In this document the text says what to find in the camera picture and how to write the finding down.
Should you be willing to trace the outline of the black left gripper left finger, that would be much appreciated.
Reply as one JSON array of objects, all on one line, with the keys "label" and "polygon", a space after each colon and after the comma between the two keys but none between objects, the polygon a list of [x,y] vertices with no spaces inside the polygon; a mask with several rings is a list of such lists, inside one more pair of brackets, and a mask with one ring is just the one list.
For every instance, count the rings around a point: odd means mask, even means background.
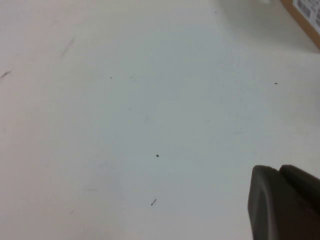
[{"label": "black left gripper left finger", "polygon": [[320,238],[320,211],[299,195],[280,169],[253,167],[247,209],[255,240]]}]

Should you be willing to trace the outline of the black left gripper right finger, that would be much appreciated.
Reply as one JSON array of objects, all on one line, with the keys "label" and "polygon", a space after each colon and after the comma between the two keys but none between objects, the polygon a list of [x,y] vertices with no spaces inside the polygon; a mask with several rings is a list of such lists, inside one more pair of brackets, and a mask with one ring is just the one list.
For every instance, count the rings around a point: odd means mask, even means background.
[{"label": "black left gripper right finger", "polygon": [[316,212],[320,211],[319,178],[293,165],[282,165],[279,172]]}]

